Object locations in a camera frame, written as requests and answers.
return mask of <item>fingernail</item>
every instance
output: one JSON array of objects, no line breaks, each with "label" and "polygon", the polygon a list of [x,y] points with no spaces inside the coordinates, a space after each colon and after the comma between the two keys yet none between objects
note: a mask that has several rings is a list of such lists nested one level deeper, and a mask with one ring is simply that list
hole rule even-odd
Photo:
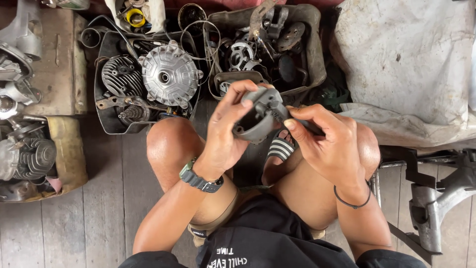
[{"label": "fingernail", "polygon": [[243,105],[243,107],[245,108],[249,108],[251,106],[253,106],[253,102],[251,100],[244,100],[241,102],[241,105]]},{"label": "fingernail", "polygon": [[296,128],[296,125],[294,124],[294,122],[291,119],[287,119],[283,123],[289,130],[293,130],[293,129]]}]

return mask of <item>green watch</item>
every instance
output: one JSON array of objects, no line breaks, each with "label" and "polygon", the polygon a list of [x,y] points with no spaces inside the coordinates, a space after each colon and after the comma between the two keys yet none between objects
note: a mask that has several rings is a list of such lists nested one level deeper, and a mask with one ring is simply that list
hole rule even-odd
[{"label": "green watch", "polygon": [[192,167],[195,164],[197,158],[193,158],[188,162],[178,174],[180,179],[192,187],[196,187],[206,193],[215,193],[223,185],[223,176],[214,182],[209,182],[204,180],[202,177],[199,177],[195,172],[192,171]]}]

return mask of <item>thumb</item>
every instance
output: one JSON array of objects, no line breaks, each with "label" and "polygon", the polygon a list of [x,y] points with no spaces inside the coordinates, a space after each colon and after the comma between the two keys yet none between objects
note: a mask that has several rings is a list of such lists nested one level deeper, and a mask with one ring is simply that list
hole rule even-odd
[{"label": "thumb", "polygon": [[311,143],[314,142],[311,134],[307,129],[295,119],[287,119],[283,122],[286,128],[289,130],[293,138],[297,141],[300,147],[309,148]]},{"label": "thumb", "polygon": [[231,131],[235,123],[245,116],[252,107],[253,102],[251,100],[244,100],[241,103],[235,104],[228,109],[221,118],[220,123]]}]

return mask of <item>yellow ring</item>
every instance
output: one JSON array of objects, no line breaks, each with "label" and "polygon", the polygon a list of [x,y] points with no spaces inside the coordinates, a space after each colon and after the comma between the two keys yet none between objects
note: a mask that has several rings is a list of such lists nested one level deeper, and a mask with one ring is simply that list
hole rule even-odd
[{"label": "yellow ring", "polygon": [[[137,24],[132,24],[132,22],[130,22],[130,18],[132,15],[134,14],[140,14],[142,15],[142,21],[137,23]],[[129,11],[127,11],[127,14],[126,14],[126,21],[129,22],[129,24],[132,26],[132,27],[136,27],[136,28],[139,28],[141,27],[142,25],[144,25],[146,23],[146,19],[144,17],[144,14],[142,13],[142,11],[140,11],[139,9],[131,9]]]}]

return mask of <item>wooden floor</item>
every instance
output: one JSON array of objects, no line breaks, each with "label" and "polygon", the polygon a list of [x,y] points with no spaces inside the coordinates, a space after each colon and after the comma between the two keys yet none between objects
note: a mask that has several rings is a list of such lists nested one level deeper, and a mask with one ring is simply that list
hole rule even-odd
[{"label": "wooden floor", "polygon": [[[214,102],[203,102],[195,127],[206,136]],[[163,195],[146,158],[145,131],[106,135],[99,123],[82,129],[90,181],[67,195],[40,202],[0,204],[0,268],[115,268],[132,253],[141,220]],[[260,146],[251,145],[238,168],[259,173]],[[451,168],[421,165],[420,171],[444,178]],[[248,176],[252,182],[256,176]],[[410,182],[405,167],[380,170],[382,209],[387,220],[413,231],[408,211]],[[248,184],[246,178],[241,184]],[[435,268],[476,268],[476,199],[466,199],[443,221],[443,252]],[[349,251],[338,222],[327,228],[326,241]],[[415,255],[394,238],[398,251]],[[184,232],[174,247],[180,263],[194,268],[196,249]]]}]

